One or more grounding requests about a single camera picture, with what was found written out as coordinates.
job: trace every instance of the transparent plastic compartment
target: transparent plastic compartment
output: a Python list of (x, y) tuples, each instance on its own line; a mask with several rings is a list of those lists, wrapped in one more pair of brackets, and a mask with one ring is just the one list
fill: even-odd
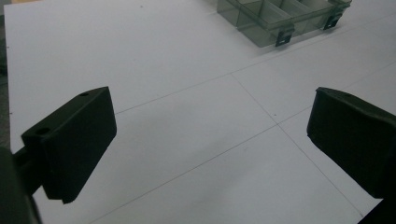
[(218, 13), (259, 47), (335, 26), (352, 0), (218, 0)]
[(279, 32), (292, 27), (291, 16), (269, 1), (255, 1), (240, 6), (236, 27), (259, 47), (276, 42)]

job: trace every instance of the white surface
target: white surface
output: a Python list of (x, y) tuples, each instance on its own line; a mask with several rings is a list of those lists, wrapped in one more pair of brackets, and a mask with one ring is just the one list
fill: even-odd
[(396, 112), (395, 15), (355, 0), (336, 29), (258, 49), (213, 0), (7, 6), (13, 151), (86, 90), (109, 86), (118, 113), (75, 202), (35, 194), (44, 222), (357, 223), (378, 200), (305, 128), (318, 86)]
[(94, 223), (333, 224), (360, 218), (274, 127)]

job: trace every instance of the plastic storage box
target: plastic storage box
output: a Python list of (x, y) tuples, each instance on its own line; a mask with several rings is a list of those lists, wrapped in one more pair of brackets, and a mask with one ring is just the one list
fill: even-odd
[(218, 13), (259, 47), (336, 25), (352, 0), (218, 0)]

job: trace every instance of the screw hole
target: screw hole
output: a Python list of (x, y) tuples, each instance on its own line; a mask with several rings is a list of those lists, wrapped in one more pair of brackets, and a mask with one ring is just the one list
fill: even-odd
[(35, 133), (38, 135), (42, 135), (42, 134), (48, 133), (49, 131), (50, 131), (49, 128), (42, 128), (42, 129), (37, 130), (37, 132), (35, 132)]

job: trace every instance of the clear plastic organizer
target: clear plastic organizer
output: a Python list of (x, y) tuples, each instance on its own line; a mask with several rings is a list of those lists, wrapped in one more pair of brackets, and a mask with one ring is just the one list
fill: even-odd
[(352, 0), (218, 0), (218, 13), (258, 47), (334, 27)]

